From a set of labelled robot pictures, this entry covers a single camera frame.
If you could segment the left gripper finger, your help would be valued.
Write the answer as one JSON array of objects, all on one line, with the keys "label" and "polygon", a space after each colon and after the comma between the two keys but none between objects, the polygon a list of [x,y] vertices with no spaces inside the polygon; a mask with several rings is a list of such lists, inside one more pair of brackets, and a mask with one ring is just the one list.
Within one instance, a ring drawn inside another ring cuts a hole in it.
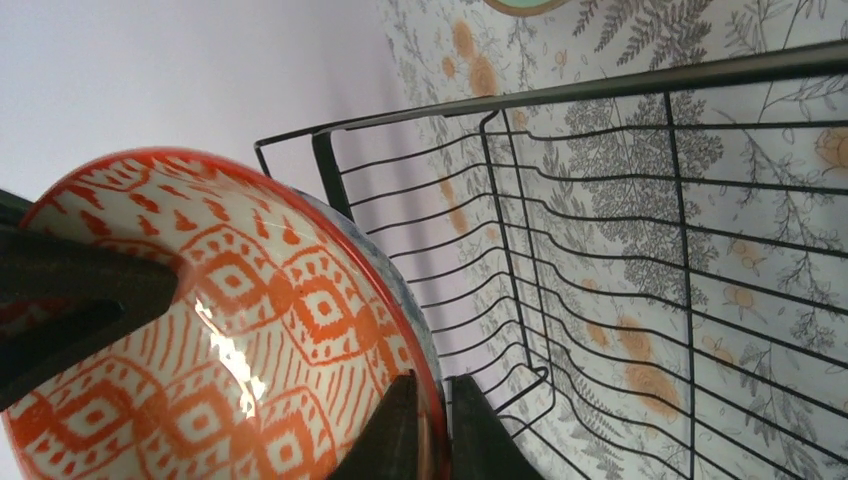
[{"label": "left gripper finger", "polygon": [[34,233],[30,202],[1,194],[1,407],[164,314],[176,272]]}]

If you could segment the red patterned bowl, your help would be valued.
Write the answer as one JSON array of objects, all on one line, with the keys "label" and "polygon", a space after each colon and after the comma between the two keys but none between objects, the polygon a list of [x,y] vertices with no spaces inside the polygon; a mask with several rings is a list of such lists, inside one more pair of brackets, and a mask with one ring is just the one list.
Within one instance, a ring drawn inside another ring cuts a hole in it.
[{"label": "red patterned bowl", "polygon": [[3,414],[24,478],[326,479],[404,374],[416,477],[448,477],[445,414],[402,309],[294,188],[214,154],[142,148],[67,174],[21,226],[179,277],[162,316]]}]

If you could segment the mint green bowl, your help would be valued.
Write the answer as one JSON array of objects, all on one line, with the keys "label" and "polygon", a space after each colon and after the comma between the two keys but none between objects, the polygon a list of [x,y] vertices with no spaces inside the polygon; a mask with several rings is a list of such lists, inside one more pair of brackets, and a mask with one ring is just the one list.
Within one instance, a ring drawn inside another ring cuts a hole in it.
[{"label": "mint green bowl", "polygon": [[484,0],[484,3],[504,15],[533,17],[549,13],[569,0]]}]

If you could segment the black wire dish rack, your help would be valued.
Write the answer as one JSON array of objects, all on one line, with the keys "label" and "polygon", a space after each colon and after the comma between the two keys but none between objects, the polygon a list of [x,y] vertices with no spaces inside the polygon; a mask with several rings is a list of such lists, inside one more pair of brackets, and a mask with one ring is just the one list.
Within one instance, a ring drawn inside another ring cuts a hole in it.
[{"label": "black wire dish rack", "polygon": [[847,475],[843,40],[338,120],[330,205],[407,271],[455,479]]}]

